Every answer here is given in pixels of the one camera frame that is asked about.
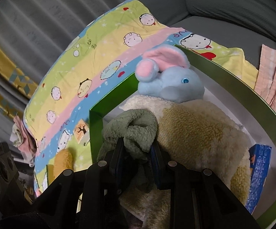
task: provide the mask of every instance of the gray curtain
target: gray curtain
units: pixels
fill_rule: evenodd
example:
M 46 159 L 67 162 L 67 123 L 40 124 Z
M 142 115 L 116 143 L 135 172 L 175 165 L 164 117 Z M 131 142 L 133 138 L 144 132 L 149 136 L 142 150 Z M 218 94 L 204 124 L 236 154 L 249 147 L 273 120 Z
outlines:
M 98 16 L 125 0 L 1 0 L 0 48 L 36 83 L 67 45 Z M 0 94 L 23 111 L 28 99 L 0 77 Z M 12 121 L 0 114 L 0 142 Z M 14 154 L 18 150 L 11 147 Z

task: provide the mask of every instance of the plush ear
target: plush ear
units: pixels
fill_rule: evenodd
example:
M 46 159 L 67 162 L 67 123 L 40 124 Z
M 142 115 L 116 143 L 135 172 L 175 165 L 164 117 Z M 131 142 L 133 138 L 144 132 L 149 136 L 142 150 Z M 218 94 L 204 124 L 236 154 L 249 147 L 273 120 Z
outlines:
M 150 82 L 158 75 L 158 65 L 153 59 L 142 59 L 136 66 L 135 76 L 139 82 Z
M 157 63 L 159 71 L 164 71 L 172 66 L 190 68 L 190 62 L 185 53 L 179 48 L 168 44 L 162 44 L 145 52 L 142 58 L 153 59 Z

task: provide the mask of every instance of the blue book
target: blue book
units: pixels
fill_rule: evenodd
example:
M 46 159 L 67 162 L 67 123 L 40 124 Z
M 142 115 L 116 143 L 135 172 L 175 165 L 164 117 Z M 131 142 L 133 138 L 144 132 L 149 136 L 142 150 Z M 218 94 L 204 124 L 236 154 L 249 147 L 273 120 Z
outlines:
M 261 196 L 270 165 L 271 147 L 256 144 L 249 149 L 250 189 L 246 209 L 252 214 Z

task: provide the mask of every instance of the stuffed elephant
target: stuffed elephant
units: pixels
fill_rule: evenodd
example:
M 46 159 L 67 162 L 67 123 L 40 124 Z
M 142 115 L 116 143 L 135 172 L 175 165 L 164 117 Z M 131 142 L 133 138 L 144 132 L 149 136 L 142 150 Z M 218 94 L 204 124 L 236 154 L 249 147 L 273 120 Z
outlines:
M 184 52 L 167 44 L 145 52 L 136 66 L 135 76 L 139 94 L 175 103 L 202 99 L 205 92 Z

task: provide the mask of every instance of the pink inner ear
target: pink inner ear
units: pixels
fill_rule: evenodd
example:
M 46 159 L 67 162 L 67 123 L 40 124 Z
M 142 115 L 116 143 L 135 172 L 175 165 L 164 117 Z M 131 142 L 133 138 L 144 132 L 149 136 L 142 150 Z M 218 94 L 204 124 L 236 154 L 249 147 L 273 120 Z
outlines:
M 184 54 L 181 54 L 178 48 L 172 46 L 160 46 L 156 49 L 145 52 L 142 55 L 143 59 L 153 59 L 159 67 L 159 71 L 172 66 L 190 67 L 190 63 Z
M 154 68 L 154 62 L 149 59 L 141 60 L 136 67 L 136 74 L 141 77 L 147 77 Z

